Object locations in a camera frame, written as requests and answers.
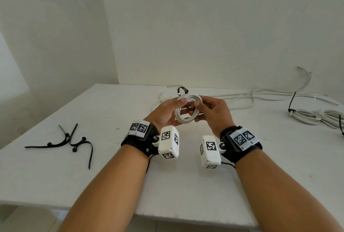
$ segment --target wearable device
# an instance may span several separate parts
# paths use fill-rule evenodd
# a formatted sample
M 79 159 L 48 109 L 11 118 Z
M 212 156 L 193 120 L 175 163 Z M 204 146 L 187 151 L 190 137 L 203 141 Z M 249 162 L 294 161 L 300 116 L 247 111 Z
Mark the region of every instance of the wearable device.
M 152 144 L 156 142 L 155 136 L 159 136 L 159 132 L 153 124 L 145 120 L 134 121 L 121 146 L 131 145 L 143 152 L 147 157 L 156 155 L 158 154 L 157 147 Z
M 220 137 L 222 142 L 220 148 L 225 150 L 221 155 L 233 163 L 255 149 L 263 149 L 259 139 L 241 126 L 232 126 L 223 130 Z

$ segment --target forearm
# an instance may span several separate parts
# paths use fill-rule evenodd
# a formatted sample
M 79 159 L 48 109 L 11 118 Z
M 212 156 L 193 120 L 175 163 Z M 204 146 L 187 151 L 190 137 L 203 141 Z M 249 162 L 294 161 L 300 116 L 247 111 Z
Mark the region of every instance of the forearm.
M 122 146 L 79 196 L 58 231 L 124 231 L 140 197 L 147 165 L 142 152 Z
M 256 149 L 236 165 L 263 232 L 344 231 L 316 198 Z

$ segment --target white table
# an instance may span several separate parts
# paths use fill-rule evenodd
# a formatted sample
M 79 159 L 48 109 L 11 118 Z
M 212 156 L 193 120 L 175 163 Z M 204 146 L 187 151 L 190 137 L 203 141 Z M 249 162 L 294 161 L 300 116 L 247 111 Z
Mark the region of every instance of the white table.
M 0 203 L 69 209 L 120 147 L 131 122 L 143 119 L 158 95 L 177 96 L 175 88 L 95 85 L 0 151 Z M 215 95 L 237 90 L 190 88 L 191 93 Z M 286 101 L 256 101 L 254 107 L 233 110 L 234 122 L 256 134 L 264 151 L 310 191 L 344 226 L 344 137 L 320 123 L 306 125 L 288 117 Z M 335 108 L 311 98 L 296 97 L 293 108 Z M 59 143 L 79 123 L 73 143 L 82 136 L 93 143 L 77 153 L 67 144 L 53 149 L 25 149 Z M 180 155 L 152 159 L 136 209 L 156 219 L 254 228 L 257 222 L 235 170 L 228 165 L 204 169 L 201 136 L 212 134 L 206 122 L 178 128 Z

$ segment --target white wall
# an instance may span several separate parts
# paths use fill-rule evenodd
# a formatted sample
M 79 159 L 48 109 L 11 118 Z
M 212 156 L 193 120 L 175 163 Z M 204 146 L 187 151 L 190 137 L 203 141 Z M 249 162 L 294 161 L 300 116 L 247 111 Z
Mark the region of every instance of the white wall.
M 0 32 L 0 149 L 43 120 Z
M 121 84 L 344 91 L 344 0 L 104 0 Z
M 103 0 L 0 0 L 0 30 L 47 114 L 118 83 Z

